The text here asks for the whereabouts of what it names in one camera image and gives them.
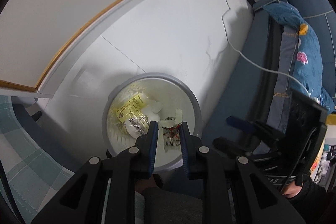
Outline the person's right hand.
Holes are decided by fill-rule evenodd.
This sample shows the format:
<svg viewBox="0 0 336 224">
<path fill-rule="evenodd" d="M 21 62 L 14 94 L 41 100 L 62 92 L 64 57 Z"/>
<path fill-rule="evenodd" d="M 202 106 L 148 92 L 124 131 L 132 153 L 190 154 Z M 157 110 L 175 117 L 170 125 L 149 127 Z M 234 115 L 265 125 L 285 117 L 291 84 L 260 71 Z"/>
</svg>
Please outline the person's right hand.
<svg viewBox="0 0 336 224">
<path fill-rule="evenodd" d="M 294 181 L 284 187 L 281 194 L 286 198 L 293 198 L 302 190 L 302 185 L 296 185 Z"/>
</svg>

